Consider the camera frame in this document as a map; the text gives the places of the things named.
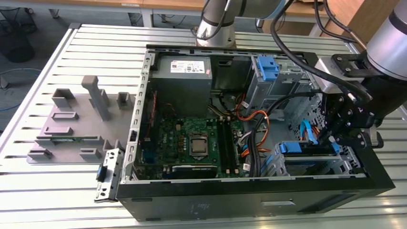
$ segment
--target white label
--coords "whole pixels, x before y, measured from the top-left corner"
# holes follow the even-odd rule
[[[128,3],[121,3],[123,6],[133,6],[133,7],[139,7],[139,4],[128,4]]]
[[[204,74],[203,61],[172,61],[171,73],[201,73]]]
[[[243,170],[249,171],[249,164],[243,164]]]
[[[241,101],[241,106],[244,106],[244,108],[248,108],[248,103]]]

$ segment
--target open computer tower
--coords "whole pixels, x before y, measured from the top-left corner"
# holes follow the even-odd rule
[[[315,53],[296,55],[316,64]],[[253,123],[236,112],[247,117],[319,89],[281,52],[148,46],[140,78],[127,147],[107,153],[95,199],[119,200],[139,221],[323,213],[394,188],[371,148],[312,142],[324,128],[321,94],[269,115],[260,176],[251,176],[243,154]]]

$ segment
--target metal bracket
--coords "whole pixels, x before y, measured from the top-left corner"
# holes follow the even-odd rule
[[[116,192],[120,181],[123,159],[124,152],[119,148],[108,150],[96,176],[97,189],[95,203],[117,202]]]

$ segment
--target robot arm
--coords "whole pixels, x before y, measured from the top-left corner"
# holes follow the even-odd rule
[[[273,18],[284,0],[207,0],[196,42],[207,47],[231,47],[235,44],[235,17]]]
[[[235,44],[233,18],[279,20],[293,0],[208,0],[196,32],[200,46]],[[275,30],[273,39],[291,60],[295,55]],[[351,36],[360,41],[353,32]],[[297,65],[315,75],[324,96],[325,127],[319,142],[352,147],[381,147],[376,127],[407,100],[407,0],[400,0],[361,54],[337,54],[317,66]]]

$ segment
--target aluminum extrusion table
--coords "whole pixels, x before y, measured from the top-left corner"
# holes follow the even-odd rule
[[[332,38],[281,36],[293,51],[319,56],[349,53]],[[406,228],[407,123],[399,111],[379,128],[384,148],[376,153],[396,188],[359,199],[325,214],[269,218],[157,221],[139,223],[120,203],[95,204],[97,165],[32,166],[25,162],[33,139],[53,106],[56,88],[76,94],[84,75],[99,76],[108,94],[133,93],[140,80],[145,45],[193,45],[188,30],[81,25],[68,32],[0,137],[0,228]],[[267,34],[236,33],[237,48],[276,50]]]

